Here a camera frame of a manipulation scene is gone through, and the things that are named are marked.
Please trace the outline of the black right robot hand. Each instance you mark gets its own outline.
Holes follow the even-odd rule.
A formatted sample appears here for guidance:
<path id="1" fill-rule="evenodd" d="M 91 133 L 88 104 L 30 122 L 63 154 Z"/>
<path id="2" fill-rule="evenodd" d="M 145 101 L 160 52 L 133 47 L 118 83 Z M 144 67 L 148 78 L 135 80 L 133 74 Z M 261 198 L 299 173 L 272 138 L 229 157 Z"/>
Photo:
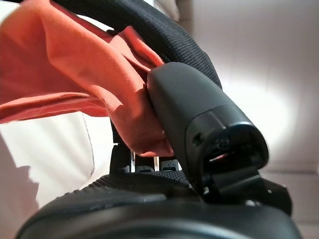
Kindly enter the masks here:
<path id="1" fill-rule="evenodd" d="M 151 70 L 147 90 L 174 157 L 159 166 L 113 133 L 110 173 L 39 210 L 19 239 L 299 239 L 285 186 L 263 179 L 264 137 L 198 70 Z"/>

